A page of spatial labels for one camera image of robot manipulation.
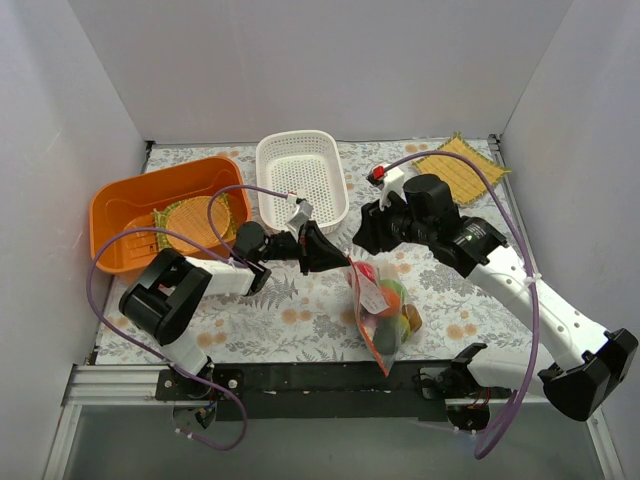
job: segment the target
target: white basket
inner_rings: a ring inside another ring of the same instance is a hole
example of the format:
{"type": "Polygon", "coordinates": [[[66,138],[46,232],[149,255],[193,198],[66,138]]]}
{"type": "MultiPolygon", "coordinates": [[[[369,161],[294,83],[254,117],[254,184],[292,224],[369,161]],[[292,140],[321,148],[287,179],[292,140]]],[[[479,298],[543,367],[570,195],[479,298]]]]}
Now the white basket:
{"type": "MultiPolygon", "coordinates": [[[[338,146],[319,130],[298,130],[270,135],[256,149],[256,183],[276,192],[294,192],[313,205],[312,219],[322,233],[338,228],[349,212],[338,146]]],[[[293,205],[258,194],[260,217],[272,230],[283,230],[293,205]]]]}

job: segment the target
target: tag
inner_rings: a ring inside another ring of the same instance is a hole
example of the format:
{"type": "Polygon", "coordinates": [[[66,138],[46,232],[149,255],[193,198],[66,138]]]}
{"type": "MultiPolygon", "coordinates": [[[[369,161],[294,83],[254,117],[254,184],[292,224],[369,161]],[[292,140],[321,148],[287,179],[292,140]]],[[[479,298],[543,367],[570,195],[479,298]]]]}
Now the tag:
{"type": "Polygon", "coordinates": [[[358,272],[358,284],[360,285],[358,301],[369,313],[376,314],[389,308],[377,285],[360,272],[358,272]]]}

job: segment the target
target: bag of fruit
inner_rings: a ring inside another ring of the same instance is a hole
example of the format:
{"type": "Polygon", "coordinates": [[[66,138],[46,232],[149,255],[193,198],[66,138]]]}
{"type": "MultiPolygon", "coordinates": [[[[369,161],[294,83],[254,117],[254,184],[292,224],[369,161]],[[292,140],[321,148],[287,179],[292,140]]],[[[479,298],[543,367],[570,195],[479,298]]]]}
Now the bag of fruit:
{"type": "Polygon", "coordinates": [[[360,334],[387,377],[400,345],[422,327],[420,313],[390,263],[353,262],[347,280],[360,334]]]}

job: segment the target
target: toy fruit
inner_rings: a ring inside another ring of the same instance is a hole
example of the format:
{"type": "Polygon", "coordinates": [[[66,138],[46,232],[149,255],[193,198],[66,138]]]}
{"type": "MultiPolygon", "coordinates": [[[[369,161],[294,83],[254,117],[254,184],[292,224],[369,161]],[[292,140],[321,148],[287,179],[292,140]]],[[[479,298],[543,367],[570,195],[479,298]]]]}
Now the toy fruit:
{"type": "Polygon", "coordinates": [[[376,317],[372,313],[367,312],[365,315],[362,315],[361,318],[363,327],[370,327],[372,329],[375,329],[378,325],[378,317],[376,317]]]}
{"type": "Polygon", "coordinates": [[[413,305],[403,305],[402,314],[409,320],[412,332],[417,332],[422,327],[422,318],[418,309],[413,305]]]}
{"type": "MultiPolygon", "coordinates": [[[[371,280],[373,283],[376,283],[376,268],[367,262],[354,262],[353,266],[358,269],[358,271],[371,280]]],[[[347,281],[349,282],[349,286],[351,286],[353,272],[350,271],[349,275],[347,275],[347,281]]]]}
{"type": "Polygon", "coordinates": [[[381,322],[373,335],[373,346],[380,355],[393,355],[400,344],[395,322],[381,322]]]}
{"type": "Polygon", "coordinates": [[[385,278],[384,280],[380,280],[380,286],[389,287],[391,290],[400,295],[402,303],[409,300],[409,292],[407,292],[407,289],[404,288],[404,285],[402,285],[402,283],[398,282],[397,280],[394,280],[392,278],[385,278]]]}
{"type": "Polygon", "coordinates": [[[396,329],[400,332],[400,341],[406,342],[411,333],[411,326],[409,325],[409,319],[402,314],[398,314],[394,317],[396,319],[396,329]]]}
{"type": "Polygon", "coordinates": [[[393,289],[384,286],[380,287],[380,294],[389,306],[378,315],[381,317],[393,317],[402,307],[402,298],[400,298],[400,295],[398,295],[393,289]]]}

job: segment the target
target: white wall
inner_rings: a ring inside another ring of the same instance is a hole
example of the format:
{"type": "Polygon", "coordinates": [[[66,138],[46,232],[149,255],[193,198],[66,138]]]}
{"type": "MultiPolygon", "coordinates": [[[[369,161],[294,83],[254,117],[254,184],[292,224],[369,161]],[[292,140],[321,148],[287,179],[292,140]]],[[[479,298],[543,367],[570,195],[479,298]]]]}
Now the white wall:
{"type": "Polygon", "coordinates": [[[570,0],[70,0],[145,139],[504,130],[570,0]]]}
{"type": "MultiPolygon", "coordinates": [[[[573,2],[503,136],[543,276],[587,315],[640,336],[640,4],[573,2]]],[[[640,362],[605,403],[640,476],[640,362]]]]}
{"type": "Polygon", "coordinates": [[[34,479],[96,330],[88,201],[144,142],[66,0],[0,0],[0,105],[0,478],[34,479]]]}

